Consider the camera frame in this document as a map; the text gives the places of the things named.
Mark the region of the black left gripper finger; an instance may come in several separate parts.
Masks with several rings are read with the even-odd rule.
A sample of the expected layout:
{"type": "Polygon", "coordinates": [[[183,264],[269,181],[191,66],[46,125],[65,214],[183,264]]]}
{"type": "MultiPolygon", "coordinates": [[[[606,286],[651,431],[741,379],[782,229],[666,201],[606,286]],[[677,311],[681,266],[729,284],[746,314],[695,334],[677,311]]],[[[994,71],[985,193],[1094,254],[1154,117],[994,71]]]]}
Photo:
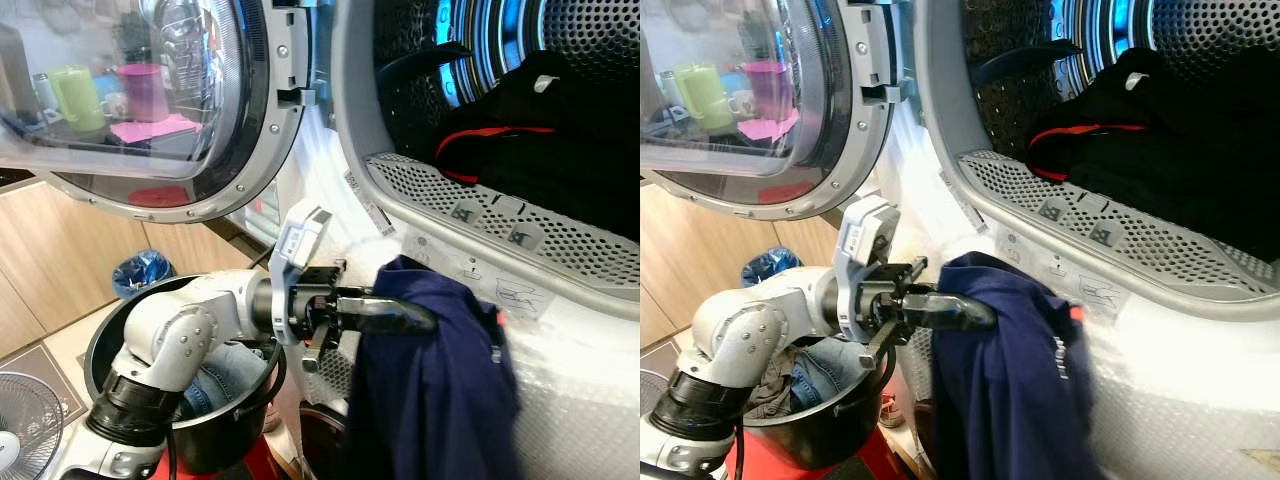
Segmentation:
{"type": "Polygon", "coordinates": [[[344,361],[340,352],[340,334],[319,334],[303,349],[301,367],[305,372],[321,374],[333,370],[344,361]]]}
{"type": "Polygon", "coordinates": [[[922,292],[905,294],[905,332],[978,332],[995,329],[996,312],[978,300],[963,294],[922,292]]]}
{"type": "Polygon", "coordinates": [[[863,369],[870,370],[876,367],[887,353],[893,352],[893,347],[899,343],[901,337],[900,330],[902,329],[902,321],[864,319],[858,325],[870,335],[870,339],[867,342],[865,352],[858,356],[858,365],[863,369]]]}
{"type": "Polygon", "coordinates": [[[429,337],[436,316],[407,301],[385,297],[340,297],[340,329],[365,334],[429,337]]]}

